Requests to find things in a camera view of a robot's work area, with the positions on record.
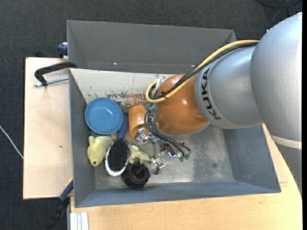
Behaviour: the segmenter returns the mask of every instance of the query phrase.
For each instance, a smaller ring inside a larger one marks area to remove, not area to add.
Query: blue bowl
[[[116,102],[107,98],[98,98],[87,105],[85,121],[97,134],[110,135],[120,128],[123,112]]]

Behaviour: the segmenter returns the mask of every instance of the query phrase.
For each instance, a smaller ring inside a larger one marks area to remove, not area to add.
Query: dark carpet
[[[299,0],[261,0],[272,6]],[[66,20],[233,29],[238,39],[260,39],[302,2],[272,8],[255,0],[0,0],[0,125],[23,151],[23,58],[40,50],[58,57]],[[42,229],[55,199],[23,200],[23,160],[0,132],[0,230]],[[65,218],[54,229],[65,229]]]

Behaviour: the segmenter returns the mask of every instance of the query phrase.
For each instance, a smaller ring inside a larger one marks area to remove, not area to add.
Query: orange cup
[[[144,123],[145,114],[146,109],[141,105],[135,105],[129,110],[129,130],[133,138],[140,128],[145,128],[145,135],[149,135],[149,130]]]

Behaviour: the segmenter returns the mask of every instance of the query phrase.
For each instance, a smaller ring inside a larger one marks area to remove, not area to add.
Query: white cable
[[[19,156],[22,157],[22,159],[24,159],[23,155],[21,154],[21,152],[18,150],[18,148],[17,148],[16,145],[14,144],[12,138],[9,136],[8,133],[6,133],[6,131],[2,128],[1,125],[0,125],[0,129],[3,131],[3,133],[6,135],[6,137],[10,140],[11,144],[13,145],[13,147],[15,148],[15,150],[18,152]]]

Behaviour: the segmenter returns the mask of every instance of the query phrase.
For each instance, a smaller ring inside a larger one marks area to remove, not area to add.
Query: wooden table
[[[65,59],[27,58],[25,69],[24,199],[57,197],[72,176],[68,82],[35,88],[36,69]],[[67,71],[47,75],[63,77]],[[299,230],[302,198],[264,126],[282,192],[120,206],[75,208],[90,230]]]

